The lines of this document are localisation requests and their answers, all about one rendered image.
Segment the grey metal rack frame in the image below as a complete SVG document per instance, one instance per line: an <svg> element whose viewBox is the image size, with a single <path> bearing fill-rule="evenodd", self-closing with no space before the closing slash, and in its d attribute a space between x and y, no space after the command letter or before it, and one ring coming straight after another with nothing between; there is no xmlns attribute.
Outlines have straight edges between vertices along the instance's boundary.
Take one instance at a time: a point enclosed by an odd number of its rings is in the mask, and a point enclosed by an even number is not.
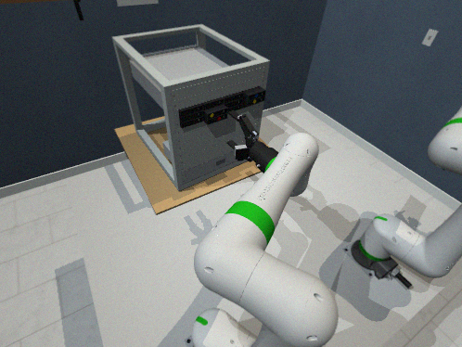
<svg viewBox="0 0 462 347"><path fill-rule="evenodd" d="M196 32L196 45L140 55L127 43L186 32ZM252 61L228 66L206 51L204 33ZM203 24L114 36L112 41L135 131L178 191L247 161L236 160L227 144L246 145L239 122L228 113L219 122L181 128L179 110L257 86L266 90L270 60ZM131 75L162 107L164 119L142 125ZM172 165L147 134L163 127L168 135L164 154Z"/></svg>

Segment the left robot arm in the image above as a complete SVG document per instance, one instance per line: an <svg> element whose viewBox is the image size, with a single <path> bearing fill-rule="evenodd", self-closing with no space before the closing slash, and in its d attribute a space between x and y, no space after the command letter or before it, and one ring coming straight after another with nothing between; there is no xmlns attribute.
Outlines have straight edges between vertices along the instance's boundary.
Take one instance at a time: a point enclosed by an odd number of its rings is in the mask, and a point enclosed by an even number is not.
<svg viewBox="0 0 462 347"><path fill-rule="evenodd" d="M289 197L307 188L318 153L306 133L288 137L279 152L263 150L256 160L261 178L198 245L200 283L263 325L257 337L226 311L211 308L193 325L193 347L322 347L334 335L339 312L328 286L265 252Z"/></svg>

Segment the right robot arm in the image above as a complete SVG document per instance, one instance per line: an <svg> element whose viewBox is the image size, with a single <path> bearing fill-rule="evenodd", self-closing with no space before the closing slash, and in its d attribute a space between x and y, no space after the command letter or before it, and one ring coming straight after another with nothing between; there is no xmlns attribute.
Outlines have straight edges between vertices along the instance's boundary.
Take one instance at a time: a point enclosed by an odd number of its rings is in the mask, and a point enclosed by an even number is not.
<svg viewBox="0 0 462 347"><path fill-rule="evenodd" d="M435 166L462 175L462 108L432 139L428 156ZM446 276L462 257L462 204L427 237L393 215L378 215L352 245L353 258L377 279L396 276L410 288L391 255L423 276Z"/></svg>

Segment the tan flat board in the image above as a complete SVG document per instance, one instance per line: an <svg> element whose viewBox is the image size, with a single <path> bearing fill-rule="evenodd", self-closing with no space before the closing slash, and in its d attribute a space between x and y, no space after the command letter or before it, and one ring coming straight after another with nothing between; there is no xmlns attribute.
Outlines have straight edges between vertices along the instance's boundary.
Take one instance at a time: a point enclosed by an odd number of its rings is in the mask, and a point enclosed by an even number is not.
<svg viewBox="0 0 462 347"><path fill-rule="evenodd" d="M178 191L136 133L134 124L114 130L157 215L262 172L256 167L254 161L245 161L193 186ZM168 140L166 127L148 132L147 134L172 165L164 154L162 144L162 142Z"/></svg>

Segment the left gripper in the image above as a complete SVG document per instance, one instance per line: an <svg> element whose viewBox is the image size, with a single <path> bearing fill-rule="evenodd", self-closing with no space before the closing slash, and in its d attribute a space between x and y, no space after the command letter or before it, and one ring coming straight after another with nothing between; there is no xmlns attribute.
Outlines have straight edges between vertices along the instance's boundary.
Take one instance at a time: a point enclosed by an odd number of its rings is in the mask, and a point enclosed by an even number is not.
<svg viewBox="0 0 462 347"><path fill-rule="evenodd" d="M249 156L248 156L248 158L245 158L244 160L247 160L249 162L254 161L256 163L256 160L257 160L258 156L260 155L260 153L263 150L265 150L266 148L268 148L268 146L266 144L264 144L263 142L260 142L260 141L257 140L256 136L259 133L255 130L255 128L251 124L251 122L250 122L250 120L249 120L249 118L247 117L246 114L239 115L234 110L228 111L228 114L230 116L232 116L236 121L239 122L239 124L240 124L240 126L242 128L242 131L243 131L243 133L245 135L246 147L250 147ZM251 137L248 138L249 136L251 136ZM227 144L233 150L235 150L235 146L237 146L237 144L233 140L227 141Z"/></svg>

